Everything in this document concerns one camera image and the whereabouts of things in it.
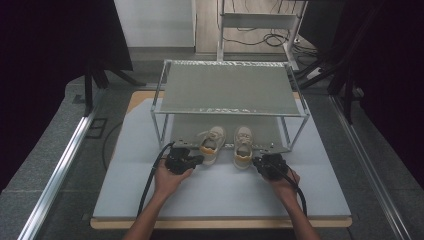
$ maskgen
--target black cable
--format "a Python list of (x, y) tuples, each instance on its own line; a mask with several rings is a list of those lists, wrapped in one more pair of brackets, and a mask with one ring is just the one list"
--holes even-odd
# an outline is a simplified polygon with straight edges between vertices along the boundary
[(306, 49), (306, 50), (317, 51), (315, 48), (307, 48), (307, 47), (303, 47), (303, 46), (296, 45), (296, 44), (294, 46), (297, 47), (297, 48), (303, 48), (303, 49)]
[[(275, 6), (277, 4), (278, 4), (278, 1), (274, 4), (274, 7), (271, 9), (271, 11), (275, 8)], [(234, 0), (232, 1), (232, 6), (233, 6), (233, 12), (235, 13), (236, 10), (235, 10)], [(220, 15), (219, 14), (218, 0), (216, 0), (216, 13), (217, 13), (216, 14), (216, 25), (218, 27), (218, 30), (220, 30), (220, 26), (219, 26), (219, 22), (218, 22), (218, 16)], [(240, 29), (240, 28), (237, 28), (238, 31), (246, 31), (246, 32), (252, 31), (252, 30), (256, 30), (256, 29), (257, 28), (250, 28), (250, 29)], [(246, 42), (241, 42), (241, 41), (238, 41), (238, 40), (227, 39), (225, 37), (222, 37), (222, 39), (225, 40), (225, 41), (227, 41), (227, 42), (235, 42), (235, 43), (239, 43), (239, 44), (243, 44), (243, 45), (247, 45), (247, 46), (254, 46), (254, 45), (259, 45), (261, 43), (266, 43), (268, 46), (271, 46), (271, 47), (280, 47), (280, 46), (282, 46), (288, 40), (288, 34), (287, 34), (287, 36), (284, 37), (284, 36), (282, 36), (280, 34), (272, 33), (272, 29), (271, 29), (271, 33), (264, 35), (262, 41), (255, 42), (255, 43), (246, 43)], [(272, 43), (269, 42), (270, 39), (276, 39), (280, 43), (278, 43), (278, 44), (272, 44)]]
[[(232, 3), (233, 3), (233, 12), (234, 13), (236, 13), (236, 7), (235, 7), (235, 5), (234, 5), (234, 0), (232, 0), (231, 1)], [(253, 30), (256, 30), (257, 28), (248, 28), (248, 29), (241, 29), (241, 28), (237, 28), (237, 30), (239, 30), (239, 31), (241, 31), (241, 32), (249, 32), (249, 31), (253, 31)]]
[(159, 161), (162, 159), (163, 153), (166, 149), (172, 146), (174, 142), (170, 142), (166, 144), (165, 147), (162, 148), (155, 162), (153, 163), (152, 170), (150, 171), (149, 178), (147, 179), (146, 186), (144, 187), (143, 195), (141, 196), (140, 205), (138, 207), (137, 216), (140, 215), (141, 211), (143, 211), (144, 201), (146, 200), (147, 192), (149, 192), (150, 185), (152, 184), (153, 176), (155, 175), (156, 169), (159, 165)]
[(289, 8), (290, 8), (290, 2), (287, 3), (287, 7), (286, 7), (286, 10), (284, 10), (284, 14), (286, 14), (289, 11)]
[(311, 57), (318, 57), (318, 53), (314, 53), (314, 52), (308, 52), (308, 51), (299, 51), (298, 49), (293, 49), (294, 51), (294, 53), (299, 53), (299, 54), (304, 54), (304, 55), (307, 55), (307, 56), (311, 56)]
[(296, 44), (293, 45), (293, 48), (295, 50), (299, 51), (299, 52), (307, 52), (307, 53), (311, 53), (311, 54), (318, 54), (318, 50), (314, 50), (312, 48), (306, 49), (306, 48), (301, 47), (301, 46), (296, 45)]
[(123, 122), (120, 122), (118, 124), (116, 124), (110, 131), (109, 133), (106, 135), (105, 140), (103, 141), (103, 146), (102, 146), (102, 161), (103, 161), (103, 167), (105, 168), (105, 170), (107, 170), (107, 164), (106, 164), (106, 157), (105, 157), (105, 149), (106, 149), (106, 142), (109, 139), (110, 135), (113, 133), (113, 131), (115, 131), (119, 126), (122, 125)]
[(300, 60), (300, 58), (302, 58), (302, 57), (309, 57), (309, 56), (297, 56), (297, 57), (296, 57), (296, 62), (299, 62), (299, 63), (300, 63), (300, 64), (302, 64), (303, 66), (309, 66), (309, 65), (311, 65), (311, 64), (312, 64), (312, 63), (307, 64), (307, 63), (303, 62), (302, 60)]
[(292, 14), (293, 14), (293, 12), (294, 12), (294, 8), (296, 7), (296, 2), (297, 2), (297, 1), (294, 1), (293, 9), (292, 9)]
[(281, 6), (283, 5), (283, 0), (280, 0), (280, 6), (278, 6), (278, 11), (277, 11), (277, 13), (280, 13), (281, 12)]
[(318, 54), (310, 53), (310, 52), (293, 51), (293, 53), (303, 54), (303, 55), (300, 55), (302, 57), (315, 57), (315, 58), (318, 57)]
[(272, 6), (271, 11), (269, 11), (269, 14), (272, 13), (272, 10), (274, 10), (274, 8), (275, 8), (275, 6), (277, 6), (277, 4), (278, 4), (278, 0), (274, 3), (274, 6)]
[(244, 0), (244, 7), (246, 8), (247, 12), (250, 12), (249, 9), (247, 8), (247, 0)]
[(323, 60), (318, 59), (315, 62), (308, 65), (306, 68), (295, 72), (294, 75), (296, 76), (297, 79), (303, 78), (309, 73), (311, 73), (313, 70), (315, 70), (315, 68), (319, 67), (323, 62), (324, 62)]
[(278, 169), (276, 166), (274, 166), (274, 164), (269, 163), (269, 165), (271, 165), (273, 168), (275, 168), (275, 170), (277, 170), (277, 172), (279, 172), (283, 176), (283, 178), (286, 179), (287, 182), (290, 183), (290, 185), (294, 188), (294, 190), (297, 192), (297, 194), (299, 194), (300, 201), (302, 202), (303, 214), (305, 214), (305, 216), (308, 216), (308, 210), (306, 208), (305, 195), (303, 195), (302, 190), (300, 189), (299, 185), (297, 184), (296, 178), (294, 177), (294, 174), (293, 174), (293, 170), (289, 166), (287, 166), (289, 168), (290, 172), (292, 173), (293, 178), (295, 179), (296, 182), (293, 181), (291, 178), (289, 178), (289, 176), (287, 176), (287, 174), (280, 171), (280, 169)]

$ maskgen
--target white wall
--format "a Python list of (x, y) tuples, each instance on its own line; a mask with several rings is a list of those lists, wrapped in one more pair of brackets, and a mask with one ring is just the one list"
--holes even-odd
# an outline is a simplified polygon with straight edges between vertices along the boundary
[(115, 0), (128, 47), (193, 47), (191, 0)]

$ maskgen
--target beige shoe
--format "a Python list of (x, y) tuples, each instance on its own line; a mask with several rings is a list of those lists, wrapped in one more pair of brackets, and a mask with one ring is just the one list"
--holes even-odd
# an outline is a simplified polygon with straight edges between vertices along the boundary
[(225, 129), (220, 126), (215, 126), (211, 130), (199, 133), (198, 135), (205, 134), (202, 142), (200, 143), (199, 150), (205, 157), (203, 164), (212, 165), (216, 161), (219, 149), (225, 143)]
[(241, 126), (234, 133), (234, 166), (238, 169), (247, 169), (252, 163), (252, 131)]

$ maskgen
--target black device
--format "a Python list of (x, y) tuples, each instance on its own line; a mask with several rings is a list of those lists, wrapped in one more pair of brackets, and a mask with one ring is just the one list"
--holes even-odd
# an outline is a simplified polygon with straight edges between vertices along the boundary
[(138, 207), (137, 216), (140, 215), (143, 210), (144, 201), (146, 200), (147, 192), (149, 191), (150, 185), (155, 175), (156, 169), (159, 165), (159, 161), (162, 159), (163, 153), (171, 147), (171, 151), (165, 160), (165, 166), (174, 174), (181, 175), (189, 168), (196, 168), (196, 165), (203, 163), (203, 156), (189, 156), (190, 150), (187, 148), (173, 148), (174, 142), (166, 144), (162, 148), (155, 162), (153, 163), (152, 170), (150, 171), (149, 178), (147, 179), (146, 186), (144, 187), (143, 195), (141, 196), (140, 205)]
[(166, 168), (174, 174), (181, 175), (187, 169), (194, 169), (196, 165), (203, 163), (203, 156), (189, 156), (189, 154), (190, 150), (187, 148), (171, 148), (165, 160)]
[(258, 173), (260, 173), (265, 179), (269, 181), (278, 181), (286, 179), (292, 187), (299, 194), (300, 200), (302, 201), (302, 209), (305, 216), (307, 216), (306, 200), (302, 190), (299, 188), (297, 182), (293, 181), (287, 176), (291, 168), (287, 165), (286, 160), (279, 153), (264, 154), (261, 157), (255, 157), (252, 160), (253, 166), (256, 167)]
[(289, 171), (281, 154), (264, 154), (262, 157), (255, 157), (252, 162), (258, 173), (270, 181), (283, 179), (283, 175), (287, 175)]

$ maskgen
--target metal rack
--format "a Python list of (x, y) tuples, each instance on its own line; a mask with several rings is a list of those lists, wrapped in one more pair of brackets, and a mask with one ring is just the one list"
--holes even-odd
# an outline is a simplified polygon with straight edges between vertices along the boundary
[(224, 29), (225, 28), (262, 28), (286, 29), (291, 32), (287, 43), (283, 44), (288, 62), (293, 70), (299, 70), (293, 57), (292, 48), (300, 22), (306, 7), (306, 1), (300, 1), (300, 10), (296, 14), (251, 14), (225, 13), (225, 0), (221, 0), (220, 32), (218, 40), (217, 61), (224, 60)]
[[(224, 126), (231, 136), (237, 126), (248, 125), (254, 149), (289, 152), (310, 113), (288, 63), (165, 60), (151, 115), (159, 147), (171, 124), (171, 141), (188, 148), (198, 148), (196, 133), (213, 126)], [(231, 141), (228, 137), (224, 147), (233, 147)]]

